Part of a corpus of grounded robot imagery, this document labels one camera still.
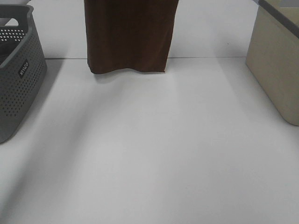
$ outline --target beige box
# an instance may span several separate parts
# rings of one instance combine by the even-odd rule
[[[299,39],[262,7],[246,64],[282,117],[299,126]]]

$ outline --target hanging towel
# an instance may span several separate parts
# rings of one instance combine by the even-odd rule
[[[95,74],[164,72],[178,0],[84,0],[88,65]]]

